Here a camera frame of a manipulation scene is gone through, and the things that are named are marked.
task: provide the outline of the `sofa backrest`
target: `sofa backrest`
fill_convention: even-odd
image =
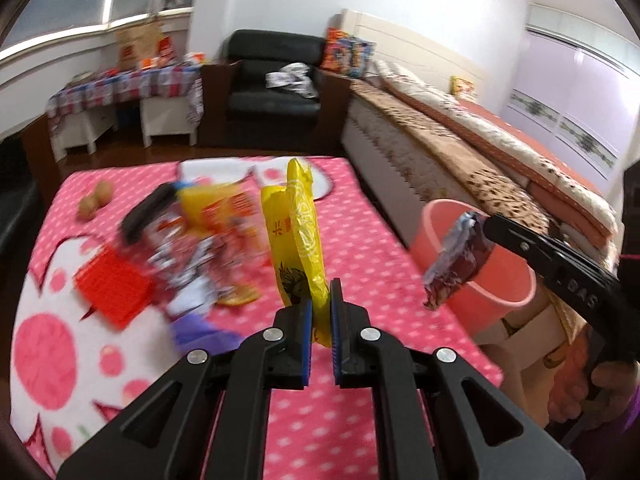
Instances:
[[[226,57],[279,61],[284,64],[301,62],[320,66],[324,52],[324,39],[303,34],[273,32],[270,30],[236,30],[228,40]]]

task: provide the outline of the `headboard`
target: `headboard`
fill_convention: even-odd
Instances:
[[[482,83],[486,82],[482,69],[409,28],[350,9],[342,10],[339,28],[363,40],[374,41],[373,59],[395,61],[443,92],[449,92],[450,78],[457,75],[476,83],[476,92],[482,93]]]

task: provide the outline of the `armchair armrest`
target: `armchair armrest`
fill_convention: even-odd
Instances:
[[[351,79],[318,70],[320,113],[314,131],[317,142],[330,153],[340,151],[340,137],[351,101]]]
[[[202,104],[204,114],[198,127],[198,143],[205,146],[219,146],[225,134],[225,109],[231,85],[236,77],[241,61],[220,61],[203,65]]]

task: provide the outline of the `silver bolt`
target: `silver bolt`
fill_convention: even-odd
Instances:
[[[452,363],[456,360],[457,354],[451,348],[441,348],[436,352],[436,357],[443,363]]]
[[[363,338],[364,341],[377,341],[380,339],[380,330],[373,328],[372,326],[363,328],[360,331],[360,337]]]
[[[272,326],[268,328],[264,332],[262,332],[262,337],[267,341],[280,341],[284,337],[284,332],[279,328]]]
[[[187,361],[192,365],[201,365],[207,360],[207,353],[204,350],[191,350],[187,354]]]

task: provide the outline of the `white polka dot fabric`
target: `white polka dot fabric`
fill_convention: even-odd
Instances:
[[[313,162],[335,184],[328,196],[315,202],[327,279],[339,277],[345,300],[366,307],[373,325],[405,345],[428,352],[439,346],[452,347],[498,384],[500,370],[479,352],[449,309],[444,306],[428,312],[422,306],[424,291],[414,263],[360,191],[350,165],[339,158],[315,157]],[[146,309],[144,317],[121,333],[108,328],[98,314],[80,321],[79,314],[88,306],[74,294],[70,280],[61,277],[61,273],[72,276],[88,258],[80,240],[60,245],[48,270],[46,255],[64,238],[88,233],[102,240],[113,236],[117,222],[100,224],[99,217],[97,224],[94,220],[67,225],[75,215],[78,196],[100,178],[113,180],[116,200],[119,195],[123,204],[127,201],[133,206],[157,184],[173,177],[175,165],[171,164],[72,176],[47,216],[45,232],[36,246],[38,255],[30,266],[39,279],[27,277],[18,307],[14,338],[19,334],[26,343],[14,342],[13,352],[24,354],[24,359],[12,360],[11,381],[12,397],[21,398],[12,405],[12,424],[29,443],[32,455],[39,460],[47,457],[52,470],[95,434],[117,412],[113,410],[125,406],[164,373],[175,354],[163,328],[166,322],[155,309]],[[115,202],[114,209],[116,206],[113,217],[119,221],[120,208],[125,207],[120,202]],[[282,306],[273,269],[257,269],[253,279],[262,297],[240,308],[212,309],[209,319],[217,327],[248,336],[271,325]],[[35,283],[43,280],[39,292]],[[54,314],[57,319],[43,314]],[[66,345],[66,350],[56,354],[60,356],[53,367],[48,349],[54,346],[48,340],[50,346],[38,346],[45,330],[56,330],[56,337]],[[41,364],[34,367],[34,360]],[[271,396],[264,479],[377,477],[370,391],[337,388],[331,349],[314,345],[310,386],[302,392],[274,390]]]

